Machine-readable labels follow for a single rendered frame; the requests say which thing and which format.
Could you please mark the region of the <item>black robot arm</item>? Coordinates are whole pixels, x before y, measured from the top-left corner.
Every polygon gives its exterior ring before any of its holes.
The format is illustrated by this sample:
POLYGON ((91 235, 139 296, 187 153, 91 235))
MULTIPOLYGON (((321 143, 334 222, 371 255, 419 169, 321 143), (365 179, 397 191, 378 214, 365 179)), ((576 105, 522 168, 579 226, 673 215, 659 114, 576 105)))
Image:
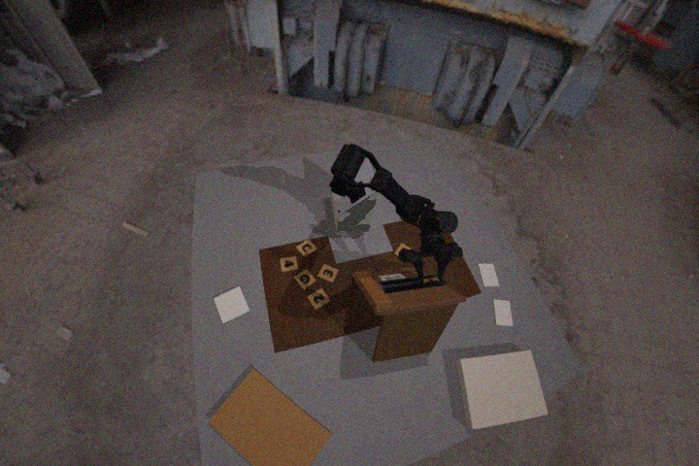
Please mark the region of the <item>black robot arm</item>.
MULTIPOLYGON (((402 220, 420 227, 422 231, 438 231, 449 234, 455 231, 458 226, 456 214, 435 211, 436 204, 432 203, 430 199, 419 195, 409 195, 391 177, 392 174, 380 166, 372 153, 356 144, 343 145, 330 171, 333 175, 329 184, 331 191, 344 197, 347 195, 351 203, 366 195, 364 187, 371 187, 396 206, 396 213, 402 220), (358 183, 354 179, 365 158, 370 159, 377 172, 371 183, 358 183), (427 206, 424 207, 424 204, 427 206), (418 224, 416 222, 419 216, 418 224)), ((450 261, 452 255, 457 255, 458 244, 446 244, 445 237, 441 237, 440 241, 430 238, 426 249, 426 254, 432 254, 436 261, 450 261)))

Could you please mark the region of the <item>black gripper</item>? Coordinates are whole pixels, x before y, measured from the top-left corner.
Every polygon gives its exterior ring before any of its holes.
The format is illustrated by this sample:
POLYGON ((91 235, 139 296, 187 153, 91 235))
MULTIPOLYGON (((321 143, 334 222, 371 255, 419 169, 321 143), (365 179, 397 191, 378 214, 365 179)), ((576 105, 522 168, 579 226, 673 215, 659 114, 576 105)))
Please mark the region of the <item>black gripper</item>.
MULTIPOLYGON (((403 263, 413 263, 414 266, 416 267, 417 275, 419 277, 419 280, 421 283, 423 283, 423 261, 422 257, 424 256, 433 256, 432 254, 426 254, 427 249, 426 246, 428 244, 428 241, 430 238, 435 238, 435 241, 440 241, 440 238, 443 237, 442 234, 438 231, 422 231, 419 233, 419 237, 421 237, 421 247, 419 247, 419 250, 421 251, 414 251, 414 250, 400 250, 398 259, 402 261, 403 263)), ((463 250, 461 247, 458 247, 457 255, 453 255, 453 257, 461 257, 463 256, 463 250)), ((451 258, 451 260, 454 260, 454 258, 451 258)), ((450 261, 443 260, 443 261, 437 261, 437 270, 438 270, 438 278, 441 280, 445 271, 446 267, 450 261)))

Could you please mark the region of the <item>white paper ticket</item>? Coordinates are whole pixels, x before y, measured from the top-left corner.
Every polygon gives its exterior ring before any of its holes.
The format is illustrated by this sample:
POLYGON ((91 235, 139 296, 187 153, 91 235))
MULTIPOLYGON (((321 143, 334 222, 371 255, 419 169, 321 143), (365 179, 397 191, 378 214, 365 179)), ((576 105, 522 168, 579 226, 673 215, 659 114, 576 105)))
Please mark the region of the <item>white paper ticket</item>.
POLYGON ((403 276, 401 273, 396 273, 396 274, 392 274, 392 275, 388 275, 388 276, 379 276, 379 278, 384 281, 384 280, 402 279, 402 278, 406 278, 406 277, 403 276))

